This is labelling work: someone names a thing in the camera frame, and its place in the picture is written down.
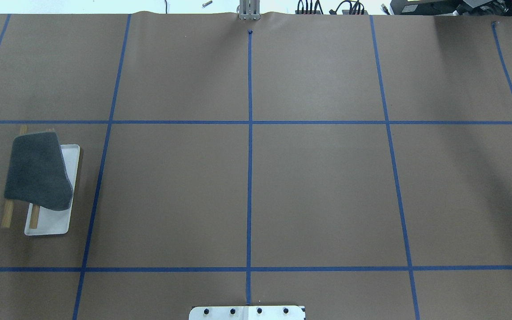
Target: wooden stick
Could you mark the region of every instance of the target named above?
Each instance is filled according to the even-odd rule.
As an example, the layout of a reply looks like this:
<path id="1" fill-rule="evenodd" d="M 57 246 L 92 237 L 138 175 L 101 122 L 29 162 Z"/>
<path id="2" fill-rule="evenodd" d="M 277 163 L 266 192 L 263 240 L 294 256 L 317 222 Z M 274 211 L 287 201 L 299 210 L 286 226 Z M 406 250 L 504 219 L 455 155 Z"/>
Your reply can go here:
<path id="1" fill-rule="evenodd" d="M 11 217 L 13 215 L 13 200 L 5 199 L 4 217 L 1 219 L 1 227 L 8 228 L 11 226 Z"/>
<path id="2" fill-rule="evenodd" d="M 27 133 L 27 125 L 21 125 L 19 135 Z M 11 218 L 13 215 L 13 200 L 5 199 L 4 217 L 1 219 L 1 227 L 9 228 L 11 226 Z"/>
<path id="3" fill-rule="evenodd" d="M 39 211 L 41 206 L 38 204 L 33 204 L 33 209 L 31 210 L 31 221 L 29 222 L 29 228 L 37 229 L 39 225 Z"/>

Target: black device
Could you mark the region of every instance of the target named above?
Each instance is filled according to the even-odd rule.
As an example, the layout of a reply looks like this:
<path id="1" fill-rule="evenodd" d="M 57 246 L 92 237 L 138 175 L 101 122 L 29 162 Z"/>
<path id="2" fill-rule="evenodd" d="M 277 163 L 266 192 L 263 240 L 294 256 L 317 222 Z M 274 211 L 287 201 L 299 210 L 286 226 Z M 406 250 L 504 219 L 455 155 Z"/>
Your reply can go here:
<path id="1" fill-rule="evenodd" d="M 396 15 L 436 16 L 456 11 L 461 15 L 512 16 L 512 0 L 391 0 Z"/>
<path id="2" fill-rule="evenodd" d="M 456 10 L 460 0 L 392 0 L 390 8 L 396 15 L 437 16 Z"/>

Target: metal plate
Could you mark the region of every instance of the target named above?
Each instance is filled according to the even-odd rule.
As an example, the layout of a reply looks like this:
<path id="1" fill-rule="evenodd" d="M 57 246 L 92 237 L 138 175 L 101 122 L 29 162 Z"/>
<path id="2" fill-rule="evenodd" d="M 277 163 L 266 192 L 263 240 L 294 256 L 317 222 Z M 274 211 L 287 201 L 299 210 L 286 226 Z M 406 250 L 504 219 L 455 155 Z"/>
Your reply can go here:
<path id="1" fill-rule="evenodd" d="M 189 320 L 305 320 L 304 306 L 219 306 L 195 307 Z"/>

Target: white tray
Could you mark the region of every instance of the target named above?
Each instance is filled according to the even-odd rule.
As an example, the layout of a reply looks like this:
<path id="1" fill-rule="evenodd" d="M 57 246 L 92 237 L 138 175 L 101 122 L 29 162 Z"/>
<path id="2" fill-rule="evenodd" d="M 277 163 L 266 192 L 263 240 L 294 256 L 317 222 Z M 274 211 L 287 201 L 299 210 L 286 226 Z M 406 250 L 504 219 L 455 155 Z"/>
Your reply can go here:
<path id="1" fill-rule="evenodd" d="M 74 193 L 76 175 L 78 174 L 78 165 L 80 160 L 80 146 L 77 144 L 61 144 L 60 149 L 63 152 L 64 165 L 67 170 L 68 180 L 71 182 L 72 192 Z M 32 209 L 33 204 L 30 203 L 29 211 L 27 212 L 27 221 L 25 222 L 25 235 L 44 236 L 63 235 L 67 233 L 68 227 L 71 224 L 72 199 L 70 208 L 63 211 L 53 211 L 41 207 L 39 211 L 39 224 L 37 225 L 37 229 L 29 228 Z"/>

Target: metal bracket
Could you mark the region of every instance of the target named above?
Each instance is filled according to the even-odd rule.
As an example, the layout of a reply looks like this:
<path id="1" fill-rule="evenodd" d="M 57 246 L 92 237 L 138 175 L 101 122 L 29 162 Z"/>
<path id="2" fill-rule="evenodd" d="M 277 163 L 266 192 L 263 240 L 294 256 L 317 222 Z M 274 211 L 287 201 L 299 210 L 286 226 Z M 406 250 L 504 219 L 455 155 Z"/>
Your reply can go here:
<path id="1" fill-rule="evenodd" d="M 305 320 L 305 306 L 194 307 L 189 320 Z"/>
<path id="2" fill-rule="evenodd" d="M 240 0 L 240 20 L 260 20 L 260 0 Z"/>

